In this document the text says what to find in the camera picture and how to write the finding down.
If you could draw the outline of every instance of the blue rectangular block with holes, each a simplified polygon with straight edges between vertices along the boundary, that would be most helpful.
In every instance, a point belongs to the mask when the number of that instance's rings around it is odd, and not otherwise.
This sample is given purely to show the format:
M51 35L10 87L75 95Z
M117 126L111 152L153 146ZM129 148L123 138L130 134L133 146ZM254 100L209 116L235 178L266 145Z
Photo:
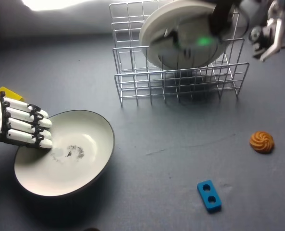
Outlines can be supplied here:
M221 209L221 200L211 180L200 182L197 188L208 212L212 213Z

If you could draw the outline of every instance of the white plate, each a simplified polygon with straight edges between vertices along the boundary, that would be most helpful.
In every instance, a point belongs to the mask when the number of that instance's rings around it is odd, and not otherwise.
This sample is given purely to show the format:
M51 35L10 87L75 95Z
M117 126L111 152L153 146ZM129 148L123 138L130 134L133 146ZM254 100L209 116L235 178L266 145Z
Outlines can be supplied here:
M109 122L90 111L68 111L50 118L50 151L20 147L14 170L19 183L42 196L75 192L93 182L114 148Z
M213 12L214 4L198 0L177 0L157 9L143 24L139 41L141 46L150 46L154 39L163 35L166 29L176 28L180 20L188 20L184 28L188 33L181 34L183 41L196 40L198 38L212 38L209 31L209 23L206 15ZM204 15L198 20L190 20L197 16ZM228 31L224 38L231 38L232 31ZM228 42L221 43L215 39L212 44L195 48L194 55L188 58L183 51L174 48L172 43L163 43L158 46L150 46L147 51L148 61L161 68L161 57L163 56L163 69L188 69L203 67L216 60L223 52Z

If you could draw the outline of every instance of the table surface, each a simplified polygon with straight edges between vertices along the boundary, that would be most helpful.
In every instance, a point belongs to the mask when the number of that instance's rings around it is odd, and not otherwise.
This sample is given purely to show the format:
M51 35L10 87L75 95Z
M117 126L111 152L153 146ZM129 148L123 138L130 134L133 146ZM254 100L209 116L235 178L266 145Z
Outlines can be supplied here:
M0 45L0 86L50 115L84 109L111 123L115 151L94 185L69 199L37 198L15 181L16 147L0 143L0 231L284 231L285 51L251 58L239 99L162 98L119 104L111 35L45 38ZM270 155L250 135L271 133ZM211 179L221 212L208 214L197 183Z

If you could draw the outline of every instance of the white wall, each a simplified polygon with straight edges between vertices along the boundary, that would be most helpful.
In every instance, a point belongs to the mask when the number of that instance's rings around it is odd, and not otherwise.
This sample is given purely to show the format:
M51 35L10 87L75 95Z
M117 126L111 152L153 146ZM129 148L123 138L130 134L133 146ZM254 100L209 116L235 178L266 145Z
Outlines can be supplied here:
M26 7L21 0L0 0L0 36L10 38L109 33L109 4L123 1L89 0L61 10L36 12ZM243 6L250 16L258 9L249 0L245 0Z

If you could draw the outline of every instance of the metal wire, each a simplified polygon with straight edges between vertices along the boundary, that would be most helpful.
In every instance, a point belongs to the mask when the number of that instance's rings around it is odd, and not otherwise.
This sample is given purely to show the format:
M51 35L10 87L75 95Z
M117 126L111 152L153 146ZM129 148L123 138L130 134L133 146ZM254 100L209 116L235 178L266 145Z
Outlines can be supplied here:
M145 20L156 9L173 0L151 0L110 5L112 35L115 44L113 57L117 74L114 76L118 96L123 99L161 96L176 96L180 101L183 95L207 96L217 92L221 98L224 91L234 90L239 95L249 63L240 63L244 39L235 38L239 13L234 14L235 29L231 39L224 40L224 53L215 61L202 68L163 70L148 61L148 47L139 45L139 32Z

